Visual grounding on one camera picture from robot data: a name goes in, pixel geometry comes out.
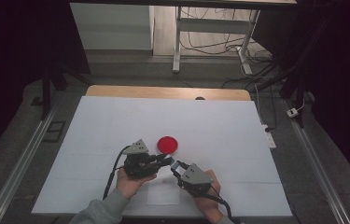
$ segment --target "red disc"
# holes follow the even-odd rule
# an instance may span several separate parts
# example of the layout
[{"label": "red disc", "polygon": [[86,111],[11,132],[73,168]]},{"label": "red disc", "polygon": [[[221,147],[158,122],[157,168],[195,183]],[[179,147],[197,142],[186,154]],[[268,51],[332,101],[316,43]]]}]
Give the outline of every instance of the red disc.
[{"label": "red disc", "polygon": [[171,136],[164,136],[158,141],[157,147],[161,153],[171,154],[177,149],[177,141]]}]

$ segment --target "human hand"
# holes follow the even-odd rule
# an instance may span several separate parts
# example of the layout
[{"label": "human hand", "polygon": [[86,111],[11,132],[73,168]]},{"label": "human hand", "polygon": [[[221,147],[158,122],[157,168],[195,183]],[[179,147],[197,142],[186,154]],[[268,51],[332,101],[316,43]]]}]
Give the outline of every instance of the human hand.
[{"label": "human hand", "polygon": [[[206,173],[213,179],[212,188],[210,188],[207,193],[213,196],[217,196],[217,193],[220,193],[221,190],[220,183],[218,183],[213,170],[208,170]],[[220,210],[218,210],[218,202],[204,197],[193,199],[197,205],[197,208],[211,223],[218,223],[223,218],[224,215],[220,212]]]},{"label": "human hand", "polygon": [[134,196],[139,188],[146,181],[150,181],[155,179],[157,175],[149,175],[140,179],[131,179],[125,173],[125,170],[121,167],[117,172],[117,185],[116,189],[118,189],[125,198],[130,200],[132,196]]}]

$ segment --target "dark background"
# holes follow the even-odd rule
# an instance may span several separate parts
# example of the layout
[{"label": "dark background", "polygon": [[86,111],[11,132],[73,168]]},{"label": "dark background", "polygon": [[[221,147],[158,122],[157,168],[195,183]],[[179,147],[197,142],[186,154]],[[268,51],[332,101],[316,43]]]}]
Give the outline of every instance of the dark background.
[{"label": "dark background", "polygon": [[[266,36],[275,39],[284,34],[288,41],[285,45],[269,46],[269,41],[262,45],[268,45],[273,54],[290,55],[281,62],[286,68],[300,52],[294,48],[304,46],[300,40],[314,30],[321,15],[277,15],[282,15],[278,20],[291,21],[293,29],[282,33],[271,30]],[[89,71],[70,6],[62,1],[38,5],[0,1],[0,135],[21,104],[23,88],[39,80],[47,64],[56,63],[79,73]],[[343,1],[335,12],[302,72],[306,74],[306,90],[315,96],[315,118],[350,162],[350,0]]]}]

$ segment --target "white wall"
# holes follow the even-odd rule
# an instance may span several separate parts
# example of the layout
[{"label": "white wall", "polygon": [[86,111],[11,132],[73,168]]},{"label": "white wall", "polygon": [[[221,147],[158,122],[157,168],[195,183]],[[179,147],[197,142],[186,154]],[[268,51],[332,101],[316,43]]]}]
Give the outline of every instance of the white wall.
[{"label": "white wall", "polygon": [[70,4],[84,49],[152,49],[154,8]]}]

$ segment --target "gray sleeve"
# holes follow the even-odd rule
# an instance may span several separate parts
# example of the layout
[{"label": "gray sleeve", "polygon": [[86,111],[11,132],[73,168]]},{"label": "gray sleeve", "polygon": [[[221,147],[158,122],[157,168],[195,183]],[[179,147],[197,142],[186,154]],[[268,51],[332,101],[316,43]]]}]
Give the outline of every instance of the gray sleeve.
[{"label": "gray sleeve", "polygon": [[92,200],[88,208],[76,214],[71,224],[117,224],[122,220],[122,212],[129,201],[114,189],[103,201]]},{"label": "gray sleeve", "polygon": [[218,224],[233,224],[233,222],[228,217],[222,217]]}]

